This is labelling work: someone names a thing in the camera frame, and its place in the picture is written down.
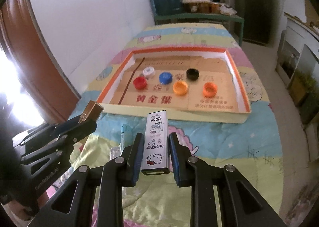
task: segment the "black bottle cap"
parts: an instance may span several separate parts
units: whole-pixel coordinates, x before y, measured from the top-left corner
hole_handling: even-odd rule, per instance
[[[199,71],[197,69],[188,69],[186,71],[186,77],[189,79],[189,80],[197,80],[198,77],[199,77]]]

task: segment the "tiled floor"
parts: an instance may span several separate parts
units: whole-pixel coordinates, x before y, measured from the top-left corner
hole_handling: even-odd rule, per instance
[[[242,49],[259,75],[278,124],[284,158],[280,217],[284,219],[301,188],[317,177],[318,163],[308,163],[308,144],[297,108],[275,71],[277,50],[244,42]]]

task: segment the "bedsheet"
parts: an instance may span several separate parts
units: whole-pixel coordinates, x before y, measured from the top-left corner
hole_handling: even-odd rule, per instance
[[[148,27],[118,53],[88,86],[71,118],[81,114],[101,90],[131,50],[159,46],[214,46],[227,48],[248,93],[252,112],[244,124],[169,120],[169,132],[176,132],[182,145],[208,164],[233,164],[278,213],[282,201],[283,158],[275,116],[267,93],[245,53],[229,32],[218,24],[179,23]],[[56,183],[62,182],[81,164],[104,165],[111,147],[118,146],[122,124],[133,134],[145,132],[146,118],[103,113],[97,129],[84,145],[77,143],[70,158],[72,167]],[[178,188],[173,174],[144,176],[123,197],[124,226],[189,226],[190,188]],[[96,224],[95,200],[93,225]]]

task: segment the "white bottle cap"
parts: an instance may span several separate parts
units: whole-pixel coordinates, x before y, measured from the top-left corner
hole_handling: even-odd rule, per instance
[[[144,70],[143,70],[143,75],[144,77],[146,77],[147,79],[148,78],[151,78],[155,75],[155,69],[153,67],[146,67]]]

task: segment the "cardboard box lid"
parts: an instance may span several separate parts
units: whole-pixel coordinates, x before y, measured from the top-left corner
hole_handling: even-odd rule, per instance
[[[314,7],[312,6],[309,0],[305,0],[305,14],[307,17],[311,17],[314,20],[319,19],[319,16],[316,10],[314,9]]]

